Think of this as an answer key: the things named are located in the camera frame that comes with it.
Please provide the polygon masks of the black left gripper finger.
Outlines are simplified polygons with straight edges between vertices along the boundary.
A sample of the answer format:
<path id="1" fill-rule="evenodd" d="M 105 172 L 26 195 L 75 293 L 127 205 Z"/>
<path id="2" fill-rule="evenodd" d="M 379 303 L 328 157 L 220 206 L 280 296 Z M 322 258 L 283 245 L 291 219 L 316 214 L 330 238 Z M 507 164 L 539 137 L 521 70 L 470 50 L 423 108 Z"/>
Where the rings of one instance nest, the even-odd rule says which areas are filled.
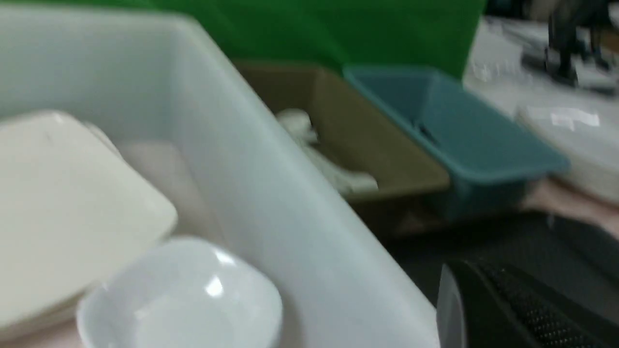
<path id="1" fill-rule="evenodd" d="M 616 348 L 618 326 L 507 264 L 449 261 L 436 302 L 442 348 Z"/>

